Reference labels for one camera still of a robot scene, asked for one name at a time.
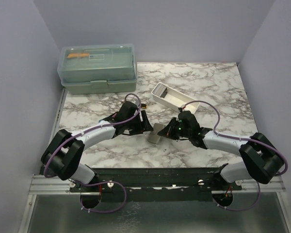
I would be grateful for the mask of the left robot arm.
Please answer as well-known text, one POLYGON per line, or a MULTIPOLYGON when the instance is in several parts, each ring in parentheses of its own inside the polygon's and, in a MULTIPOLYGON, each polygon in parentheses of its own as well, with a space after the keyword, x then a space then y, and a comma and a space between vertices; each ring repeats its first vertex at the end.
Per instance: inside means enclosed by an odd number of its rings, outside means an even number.
POLYGON ((94 191, 98 180, 93 169, 80 163, 83 152, 125 131, 129 136, 153 131, 146 111, 130 101, 125 101, 118 112, 100 120, 94 127, 76 133, 59 130, 41 157, 44 172, 50 170, 63 181, 76 180, 86 191, 94 191))

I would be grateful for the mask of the beige card holder wallet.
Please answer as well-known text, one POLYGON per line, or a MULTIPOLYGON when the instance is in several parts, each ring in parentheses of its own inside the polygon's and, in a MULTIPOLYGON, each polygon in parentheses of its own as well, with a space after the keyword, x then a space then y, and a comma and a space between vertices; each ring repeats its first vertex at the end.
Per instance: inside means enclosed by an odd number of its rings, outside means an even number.
POLYGON ((165 125, 160 124, 160 123, 155 123, 153 126, 153 131, 150 132, 148 135, 147 141, 152 144, 158 144, 161 136, 158 135, 158 132, 161 131, 165 125))

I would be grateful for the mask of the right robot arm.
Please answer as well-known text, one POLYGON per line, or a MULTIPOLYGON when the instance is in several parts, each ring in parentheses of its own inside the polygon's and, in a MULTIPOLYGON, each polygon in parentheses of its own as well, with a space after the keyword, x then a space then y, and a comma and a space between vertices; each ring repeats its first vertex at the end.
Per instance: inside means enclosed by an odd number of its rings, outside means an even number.
POLYGON ((238 180, 254 179, 268 184, 284 165, 284 160, 271 149, 273 145, 263 134, 256 133, 248 141, 218 136, 213 129, 201 127, 190 111, 172 118, 158 135, 172 140, 187 139, 197 148, 240 156, 241 162, 224 164, 215 172, 213 184, 219 190, 225 190, 238 180))

